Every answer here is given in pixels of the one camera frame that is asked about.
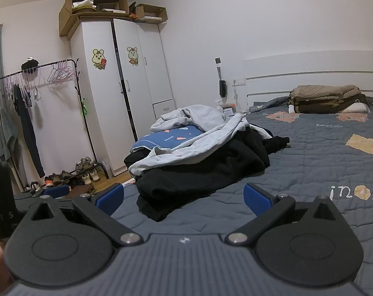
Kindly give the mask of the white t-shirt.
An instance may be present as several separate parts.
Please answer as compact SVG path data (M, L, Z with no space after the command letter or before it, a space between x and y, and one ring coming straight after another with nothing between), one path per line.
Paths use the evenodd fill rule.
M132 177L141 176L153 168L181 164L197 164L224 146L237 132L255 130L260 139L270 139L272 135L265 129L248 123L241 114L235 114L228 122L188 140L172 149L153 148L142 160L132 164L128 171Z

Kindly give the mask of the black clothes pile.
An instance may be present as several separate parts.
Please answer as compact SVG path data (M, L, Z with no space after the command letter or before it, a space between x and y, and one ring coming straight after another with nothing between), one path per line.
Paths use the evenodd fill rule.
M264 172L270 166L269 155L289 143L288 137L263 139L248 128L201 162L148 170L136 177L139 211L160 222L177 208Z

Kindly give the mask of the black clothes rack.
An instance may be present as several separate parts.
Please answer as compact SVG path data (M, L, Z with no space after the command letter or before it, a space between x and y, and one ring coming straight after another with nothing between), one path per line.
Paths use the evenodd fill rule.
M0 86L10 105L14 86L26 96L40 165L47 176L62 170L72 172L77 161L86 156L105 169L87 124L76 61L65 59L20 70L1 77Z

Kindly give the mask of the shoes on rack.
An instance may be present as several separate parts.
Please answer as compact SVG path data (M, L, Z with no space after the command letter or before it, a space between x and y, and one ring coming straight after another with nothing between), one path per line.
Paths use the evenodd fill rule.
M74 171L67 172L63 170L60 174L52 173L44 177L44 184L42 186L39 182L34 181L27 184L24 191L36 192L42 188L54 188L60 185L67 185L71 188L78 185L92 185L92 183L101 180L96 167L97 164L90 157L86 156L76 163Z

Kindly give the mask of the grey quilted bedspread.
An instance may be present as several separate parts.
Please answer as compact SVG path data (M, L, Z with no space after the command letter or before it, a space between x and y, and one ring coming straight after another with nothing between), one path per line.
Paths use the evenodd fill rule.
M250 181L298 201L323 194L332 199L368 254L373 254L373 154L348 145L353 136L373 146L373 106L365 116L300 114L291 117L283 106L267 108L249 119L290 145L270 156L270 167ZM250 221L243 201L244 180L198 199L156 222L139 212L137 188L125 187L122 205L113 218L137 233L224 235Z

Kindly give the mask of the blue patterned pillow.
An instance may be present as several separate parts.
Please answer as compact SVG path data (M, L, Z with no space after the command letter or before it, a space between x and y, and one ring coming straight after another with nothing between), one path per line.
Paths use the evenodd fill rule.
M140 138L134 143L130 152L141 149L152 150L154 147L172 149L202 134L203 131L193 125L162 130Z

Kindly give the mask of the light grey hoodie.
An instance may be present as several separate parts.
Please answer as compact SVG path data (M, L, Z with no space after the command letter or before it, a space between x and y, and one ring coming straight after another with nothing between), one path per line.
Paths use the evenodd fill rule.
M193 125L203 132L224 124L230 120L222 111L210 106L195 104L178 108L163 114L151 125L152 132L160 132L182 126Z

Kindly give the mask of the folded brown blanket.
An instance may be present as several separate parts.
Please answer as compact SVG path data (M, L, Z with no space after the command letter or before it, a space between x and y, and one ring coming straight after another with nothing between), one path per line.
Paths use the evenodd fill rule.
M288 98L288 105L298 114L336 114L355 104L363 104L363 108L369 108L366 95L355 85L298 86L290 91Z

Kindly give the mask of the white wardrobe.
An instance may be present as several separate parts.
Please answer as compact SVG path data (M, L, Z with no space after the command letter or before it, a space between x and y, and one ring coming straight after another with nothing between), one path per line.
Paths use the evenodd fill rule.
M122 19L82 21L71 51L95 157L117 176L132 145L176 108L160 30Z

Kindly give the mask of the black hat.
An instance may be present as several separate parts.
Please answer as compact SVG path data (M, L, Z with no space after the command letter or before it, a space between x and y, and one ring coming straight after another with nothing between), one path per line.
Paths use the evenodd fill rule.
M39 62L33 57L29 57L27 61L21 65L21 71L25 74L33 74L37 70L38 66Z

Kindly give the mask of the white bed headboard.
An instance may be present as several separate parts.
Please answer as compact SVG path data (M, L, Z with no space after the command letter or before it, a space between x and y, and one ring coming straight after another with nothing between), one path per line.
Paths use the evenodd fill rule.
M288 95L301 85L358 86L373 97L373 51L272 55L243 62L247 106Z

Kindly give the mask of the white pillow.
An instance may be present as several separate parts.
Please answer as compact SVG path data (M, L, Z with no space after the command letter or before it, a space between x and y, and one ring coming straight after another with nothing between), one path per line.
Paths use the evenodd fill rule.
M361 113L367 114L370 112L369 106L362 102L355 102L347 108L340 111L340 113Z

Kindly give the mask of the large cardboard box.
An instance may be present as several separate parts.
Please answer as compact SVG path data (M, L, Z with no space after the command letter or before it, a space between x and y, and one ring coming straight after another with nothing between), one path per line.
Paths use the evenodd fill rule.
M127 0L64 0L64 5L59 11L59 36L69 40L84 19L129 16Z

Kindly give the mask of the small cardboard box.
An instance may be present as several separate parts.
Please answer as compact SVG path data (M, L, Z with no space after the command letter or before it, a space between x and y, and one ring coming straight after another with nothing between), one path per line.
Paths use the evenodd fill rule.
M129 6L129 11L134 22L160 24L168 20L165 7L133 2Z

